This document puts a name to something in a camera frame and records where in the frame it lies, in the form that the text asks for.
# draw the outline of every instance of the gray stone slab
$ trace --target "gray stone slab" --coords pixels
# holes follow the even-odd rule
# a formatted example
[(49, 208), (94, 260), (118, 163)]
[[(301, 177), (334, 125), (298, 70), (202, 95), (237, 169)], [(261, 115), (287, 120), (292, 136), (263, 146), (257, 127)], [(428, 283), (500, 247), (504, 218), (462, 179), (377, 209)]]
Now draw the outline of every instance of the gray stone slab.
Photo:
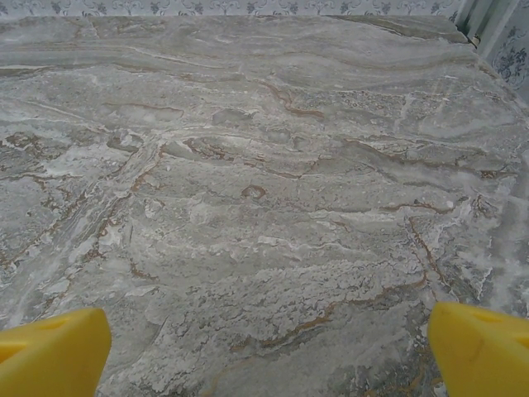
[(0, 22), (0, 326), (100, 396), (443, 395), (436, 301), (527, 316), (527, 108), (443, 18)]

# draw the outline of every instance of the marble countertop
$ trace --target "marble countertop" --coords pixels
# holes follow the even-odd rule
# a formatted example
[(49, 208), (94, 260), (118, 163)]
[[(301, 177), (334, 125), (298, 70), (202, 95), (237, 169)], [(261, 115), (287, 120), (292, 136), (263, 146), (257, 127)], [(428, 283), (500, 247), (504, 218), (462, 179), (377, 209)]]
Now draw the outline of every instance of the marble countertop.
[(103, 307), (100, 396), (443, 395), (527, 316), (529, 112), (436, 17), (0, 22), (0, 326)]

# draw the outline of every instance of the patterned wallpaper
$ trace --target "patterned wallpaper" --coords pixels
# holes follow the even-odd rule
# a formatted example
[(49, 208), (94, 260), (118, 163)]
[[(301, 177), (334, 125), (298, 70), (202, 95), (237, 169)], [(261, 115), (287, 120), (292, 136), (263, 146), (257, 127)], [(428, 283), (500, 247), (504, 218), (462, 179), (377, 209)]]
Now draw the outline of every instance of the patterned wallpaper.
[(126, 15), (444, 15), (463, 0), (0, 0), (0, 18)]
[(529, 103), (529, 0), (520, 0), (486, 60)]

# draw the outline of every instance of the wall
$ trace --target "wall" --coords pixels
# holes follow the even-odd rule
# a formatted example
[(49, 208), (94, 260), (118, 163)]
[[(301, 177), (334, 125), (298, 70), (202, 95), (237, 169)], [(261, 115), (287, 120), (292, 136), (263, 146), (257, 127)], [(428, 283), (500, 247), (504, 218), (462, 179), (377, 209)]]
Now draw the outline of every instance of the wall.
[(443, 15), (463, 0), (0, 0), (0, 18), (111, 15)]
[(479, 53), (520, 97), (529, 103), (529, 0), (517, 5), (497, 26), (492, 40), (479, 46)]

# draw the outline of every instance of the yellow plastic object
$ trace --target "yellow plastic object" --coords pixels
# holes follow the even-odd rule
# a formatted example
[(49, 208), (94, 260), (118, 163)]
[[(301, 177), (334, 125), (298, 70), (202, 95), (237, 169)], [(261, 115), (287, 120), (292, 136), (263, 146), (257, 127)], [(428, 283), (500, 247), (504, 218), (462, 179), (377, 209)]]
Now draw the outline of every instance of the yellow plastic object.
[(0, 332), (0, 396), (93, 397), (110, 344), (102, 309)]
[(438, 303), (430, 346), (450, 397), (529, 396), (529, 321)]

